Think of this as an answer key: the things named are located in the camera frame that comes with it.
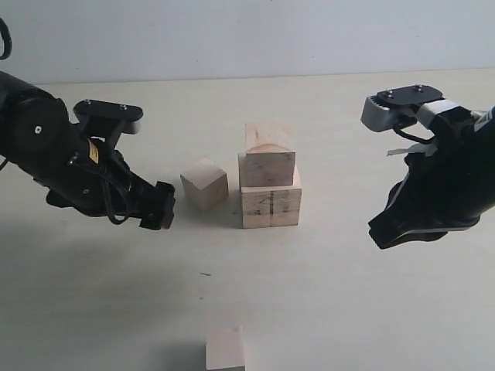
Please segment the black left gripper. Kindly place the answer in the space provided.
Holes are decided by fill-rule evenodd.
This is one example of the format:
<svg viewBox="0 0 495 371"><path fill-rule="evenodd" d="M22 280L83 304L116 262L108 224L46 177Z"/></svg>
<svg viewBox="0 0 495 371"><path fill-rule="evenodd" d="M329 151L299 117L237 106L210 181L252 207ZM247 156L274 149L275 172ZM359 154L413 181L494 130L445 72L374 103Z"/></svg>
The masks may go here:
<svg viewBox="0 0 495 371"><path fill-rule="evenodd" d="M45 150L46 202L105 217L114 225L134 218L147 230L167 230L174 219L175 187L136 175L105 141L65 134Z"/></svg>

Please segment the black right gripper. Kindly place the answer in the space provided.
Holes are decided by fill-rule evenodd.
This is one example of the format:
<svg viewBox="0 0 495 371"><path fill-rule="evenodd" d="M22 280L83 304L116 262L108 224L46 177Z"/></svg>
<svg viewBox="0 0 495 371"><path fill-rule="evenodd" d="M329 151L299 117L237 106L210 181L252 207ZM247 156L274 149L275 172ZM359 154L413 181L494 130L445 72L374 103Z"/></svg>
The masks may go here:
<svg viewBox="0 0 495 371"><path fill-rule="evenodd" d="M494 128L435 129L431 156L406 157L409 174L389 192L385 209L368 222L381 250L433 242L476 225L494 207Z"/></svg>

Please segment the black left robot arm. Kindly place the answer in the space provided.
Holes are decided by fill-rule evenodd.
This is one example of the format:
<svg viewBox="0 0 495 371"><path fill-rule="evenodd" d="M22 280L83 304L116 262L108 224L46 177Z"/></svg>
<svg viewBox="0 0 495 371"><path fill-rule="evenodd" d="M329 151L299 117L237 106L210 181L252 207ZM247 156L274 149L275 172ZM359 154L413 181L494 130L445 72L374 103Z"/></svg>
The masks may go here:
<svg viewBox="0 0 495 371"><path fill-rule="evenodd" d="M89 217L141 228L170 228L175 188L136 175L116 149L122 134L136 134L140 107L82 100L70 121L65 103L7 73L1 74L1 155L49 191L46 201Z"/></svg>

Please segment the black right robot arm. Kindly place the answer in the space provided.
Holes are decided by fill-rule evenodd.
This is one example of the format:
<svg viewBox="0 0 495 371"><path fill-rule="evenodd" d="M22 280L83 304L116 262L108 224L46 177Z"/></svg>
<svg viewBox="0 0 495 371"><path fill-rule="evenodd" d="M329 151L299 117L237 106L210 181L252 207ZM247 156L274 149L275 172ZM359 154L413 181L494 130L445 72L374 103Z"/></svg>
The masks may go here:
<svg viewBox="0 0 495 371"><path fill-rule="evenodd" d="M385 209L370 222L381 249L435 241L475 226L494 207L494 112L481 125L464 107L437 114L431 154L405 157L408 173L389 192Z"/></svg>

